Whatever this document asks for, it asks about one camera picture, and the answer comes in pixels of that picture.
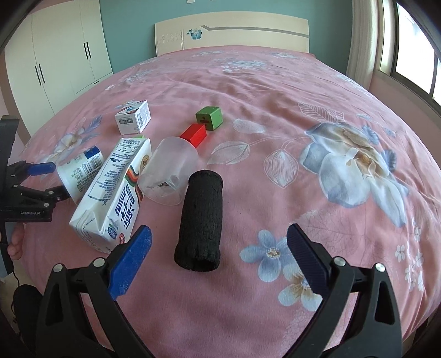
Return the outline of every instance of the transparent plastic cup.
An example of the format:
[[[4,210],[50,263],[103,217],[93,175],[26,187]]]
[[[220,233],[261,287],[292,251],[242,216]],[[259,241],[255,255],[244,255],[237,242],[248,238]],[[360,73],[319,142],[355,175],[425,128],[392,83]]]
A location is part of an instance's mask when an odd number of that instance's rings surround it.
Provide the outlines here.
[[[199,155],[185,139],[167,137],[159,143],[138,179],[145,196],[163,205],[178,205],[185,197],[188,178],[198,170]]]

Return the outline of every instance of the white wardrobe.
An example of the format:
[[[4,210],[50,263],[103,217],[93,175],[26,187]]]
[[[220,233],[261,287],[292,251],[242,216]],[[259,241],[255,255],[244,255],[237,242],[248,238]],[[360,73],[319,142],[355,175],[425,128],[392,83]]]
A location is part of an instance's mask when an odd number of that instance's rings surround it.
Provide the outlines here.
[[[6,46],[5,58],[17,108],[33,135],[113,74],[99,0],[72,0],[27,16]]]

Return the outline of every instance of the green block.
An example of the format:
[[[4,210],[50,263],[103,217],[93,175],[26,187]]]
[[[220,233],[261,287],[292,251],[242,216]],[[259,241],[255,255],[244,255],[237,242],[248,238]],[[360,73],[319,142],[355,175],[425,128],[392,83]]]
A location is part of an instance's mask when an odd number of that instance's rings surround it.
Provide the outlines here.
[[[223,123],[221,109],[219,107],[205,107],[196,113],[199,124],[205,124],[205,129],[213,131]]]

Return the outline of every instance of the white curtain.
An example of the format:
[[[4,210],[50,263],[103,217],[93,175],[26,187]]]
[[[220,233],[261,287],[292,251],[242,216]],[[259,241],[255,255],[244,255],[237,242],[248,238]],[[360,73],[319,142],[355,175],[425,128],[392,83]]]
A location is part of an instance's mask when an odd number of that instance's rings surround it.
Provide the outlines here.
[[[352,0],[352,41],[346,75],[369,89],[378,40],[377,0]]]

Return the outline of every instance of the black foam roll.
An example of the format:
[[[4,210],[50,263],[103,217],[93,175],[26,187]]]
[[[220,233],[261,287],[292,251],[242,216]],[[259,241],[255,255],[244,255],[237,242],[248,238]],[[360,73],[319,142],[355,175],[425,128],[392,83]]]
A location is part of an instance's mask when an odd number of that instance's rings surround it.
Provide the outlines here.
[[[201,170],[188,180],[175,262],[184,269],[208,272],[221,260],[222,187],[219,174]]]

